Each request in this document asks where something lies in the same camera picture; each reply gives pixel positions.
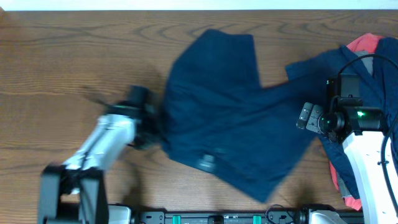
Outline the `navy blue shorts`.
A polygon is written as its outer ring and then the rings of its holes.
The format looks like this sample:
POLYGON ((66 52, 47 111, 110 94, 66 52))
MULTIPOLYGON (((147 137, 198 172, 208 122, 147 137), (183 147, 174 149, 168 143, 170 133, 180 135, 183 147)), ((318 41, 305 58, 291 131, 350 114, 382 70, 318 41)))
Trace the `navy blue shorts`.
POLYGON ((296 126, 314 97, 302 79, 263 88, 253 36, 207 30, 171 68, 163 150, 264 202, 315 137, 296 126))

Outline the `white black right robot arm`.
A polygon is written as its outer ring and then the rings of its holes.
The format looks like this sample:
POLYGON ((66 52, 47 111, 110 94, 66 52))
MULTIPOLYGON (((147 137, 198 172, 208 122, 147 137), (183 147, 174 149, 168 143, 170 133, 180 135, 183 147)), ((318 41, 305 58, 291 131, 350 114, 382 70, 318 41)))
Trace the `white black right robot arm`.
POLYGON ((354 172, 365 223, 397 223, 397 174, 383 113, 358 98, 338 98, 330 112, 306 102, 297 127, 343 147, 354 172))

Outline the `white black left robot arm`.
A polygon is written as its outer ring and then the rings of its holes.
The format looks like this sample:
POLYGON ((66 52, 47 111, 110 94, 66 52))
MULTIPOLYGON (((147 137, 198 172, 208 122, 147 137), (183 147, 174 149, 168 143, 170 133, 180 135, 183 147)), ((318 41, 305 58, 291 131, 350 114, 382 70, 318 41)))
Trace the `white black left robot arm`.
POLYGON ((104 176, 126 147, 144 149, 157 137, 157 108, 144 100, 109 105, 88 139, 40 176, 38 223, 139 223, 131 207, 110 204, 104 176))

